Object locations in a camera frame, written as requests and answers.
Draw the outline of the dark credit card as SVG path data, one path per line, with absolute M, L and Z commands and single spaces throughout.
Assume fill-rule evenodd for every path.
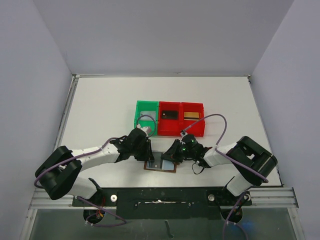
M 162 151 L 152 151 L 152 157 L 150 159 L 150 161 L 154 162 L 158 162 L 158 161 L 161 161 L 161 156 L 163 155 L 163 152 Z

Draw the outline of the brown leather card holder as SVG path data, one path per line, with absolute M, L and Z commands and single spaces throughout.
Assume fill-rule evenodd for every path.
M 165 173 L 176 173 L 177 164 L 172 163 L 167 160 L 156 161 L 146 161 L 144 163 L 143 169 L 146 171 L 155 171 L 155 172 L 165 172 Z

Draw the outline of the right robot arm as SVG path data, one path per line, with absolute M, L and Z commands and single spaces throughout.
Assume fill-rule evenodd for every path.
M 193 134 L 176 139 L 171 147 L 161 155 L 162 160 L 172 163 L 194 161 L 206 169 L 232 164 L 238 174 L 226 184 L 226 189 L 238 197 L 252 187 L 267 183 L 267 177 L 276 168 L 277 158 L 248 136 L 227 146 L 206 147 Z

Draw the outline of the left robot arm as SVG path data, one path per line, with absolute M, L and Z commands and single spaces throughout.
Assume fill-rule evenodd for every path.
M 34 186 L 44 189 L 51 200 L 65 195 L 86 200 L 101 190 L 92 178 L 80 173 L 104 164 L 116 164 L 130 157 L 137 161 L 154 159 L 151 147 L 151 128 L 137 125 L 129 135 L 111 137 L 103 145 L 71 150 L 65 145 L 58 147 L 36 170 Z

